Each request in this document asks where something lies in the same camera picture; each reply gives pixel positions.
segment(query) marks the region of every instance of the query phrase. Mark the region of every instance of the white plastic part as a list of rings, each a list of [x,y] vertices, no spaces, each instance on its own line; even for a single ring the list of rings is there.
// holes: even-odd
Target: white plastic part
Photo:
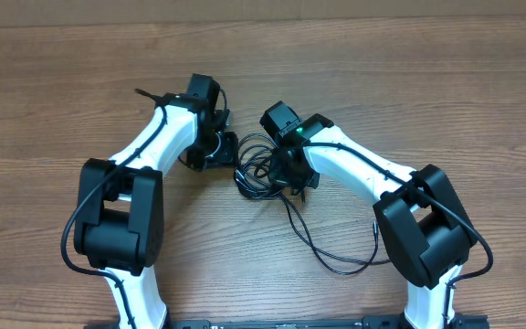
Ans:
[[[127,164],[128,167],[139,169],[149,166],[153,170],[162,171],[165,175],[174,164],[178,155],[196,140],[198,133],[196,114],[185,108],[172,105],[166,106],[165,110],[168,116],[167,124],[165,124],[153,142],[143,150],[140,157]],[[162,109],[156,108],[152,120],[143,129],[142,133],[123,151],[112,156],[110,160],[114,160],[118,165],[127,159],[135,152],[136,148],[147,141],[152,133],[155,132],[162,121],[162,117]]]
[[[439,283],[434,289],[427,287],[416,287],[407,283],[407,306],[405,307],[405,319],[415,329],[442,329],[444,327],[444,302],[446,297],[447,282],[456,278],[462,270],[462,265],[451,268],[446,274],[439,278]],[[452,308],[454,290],[449,295],[449,312],[447,322],[449,323],[456,314]]]
[[[106,268],[104,271],[115,274],[123,282],[123,288],[127,294],[131,314],[133,315],[135,326],[137,329],[161,329],[165,323],[167,315],[167,308],[165,303],[160,298],[160,293],[157,290],[157,280],[155,279],[155,271],[152,267],[144,268],[142,274],[138,277],[132,276],[128,271],[122,271],[112,268]],[[123,299],[119,288],[115,286],[115,282],[109,278],[105,278],[113,293],[113,298],[119,308],[120,329],[131,329],[127,324],[127,313],[123,306]]]
[[[322,129],[310,138],[310,142],[341,143],[349,146],[405,181],[410,180],[409,173],[415,171],[412,167],[392,163],[365,149],[348,138],[337,126]],[[341,182],[371,206],[380,200],[383,192],[393,192],[400,187],[398,183],[385,179],[383,174],[347,151],[334,147],[312,146],[304,148],[304,153],[313,170]]]

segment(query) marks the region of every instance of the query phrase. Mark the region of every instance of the wooden tabletop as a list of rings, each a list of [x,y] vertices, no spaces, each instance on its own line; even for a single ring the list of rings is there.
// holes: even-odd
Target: wooden tabletop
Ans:
[[[526,17],[516,16],[0,29],[0,328],[118,318],[105,281],[60,258],[79,171],[151,119],[134,88],[183,92],[193,72],[225,88],[239,136],[263,132],[263,111],[283,100],[385,158],[443,168],[496,258],[458,285],[456,309],[526,328]],[[403,311],[392,265],[326,271],[283,205],[247,201],[231,175],[176,164],[165,178],[155,267],[175,320]],[[323,177],[297,206],[319,246],[369,257],[373,211],[359,197]],[[485,261],[478,245],[465,271]]]

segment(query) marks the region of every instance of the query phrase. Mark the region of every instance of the brown table surface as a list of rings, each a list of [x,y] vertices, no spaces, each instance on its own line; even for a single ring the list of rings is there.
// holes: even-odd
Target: brown table surface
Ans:
[[[526,328],[526,17],[516,16],[0,29],[0,328],[118,318],[105,281],[60,258],[79,171],[152,117],[134,88],[182,92],[193,72],[226,89],[239,136],[262,132],[263,111],[284,100],[388,159],[445,169],[496,257],[490,274],[458,285],[456,309]],[[247,201],[231,175],[176,164],[165,178],[155,267],[175,320],[402,312],[406,283],[392,265],[331,274],[279,201]],[[373,211],[359,197],[323,177],[297,205],[319,246],[368,257]],[[485,261],[477,246],[465,270]]]

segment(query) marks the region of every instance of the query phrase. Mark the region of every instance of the beige surface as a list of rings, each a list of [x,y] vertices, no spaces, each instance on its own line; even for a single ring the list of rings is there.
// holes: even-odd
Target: beige surface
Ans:
[[[0,27],[526,15],[526,0],[0,0]]]
[[[515,16],[0,29],[0,328],[116,318],[106,283],[60,258],[79,170],[150,120],[134,88],[183,91],[193,72],[226,89],[240,136],[262,132],[263,111],[284,100],[393,161],[444,168],[496,257],[488,276],[459,284],[457,309],[526,328],[526,17]],[[280,202],[245,200],[231,175],[176,164],[164,181],[156,269],[174,319],[403,310],[393,266],[331,275]],[[319,246],[368,257],[362,200],[323,177],[308,201],[297,205]],[[484,261],[476,247],[466,268]]]

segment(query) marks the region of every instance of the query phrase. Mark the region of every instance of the table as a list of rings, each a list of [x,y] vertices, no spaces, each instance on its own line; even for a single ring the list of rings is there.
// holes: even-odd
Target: table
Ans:
[[[526,16],[0,29],[0,328],[118,318],[106,283],[60,258],[79,170],[151,119],[134,88],[183,92],[193,72],[221,83],[239,136],[283,100],[385,158],[443,168],[496,257],[459,284],[456,309],[526,328]],[[402,312],[392,265],[329,273],[281,203],[242,198],[231,175],[176,164],[164,180],[156,271],[175,320]],[[357,196],[323,177],[297,205],[319,246],[368,257],[373,212]],[[477,246],[465,271],[485,261]]]

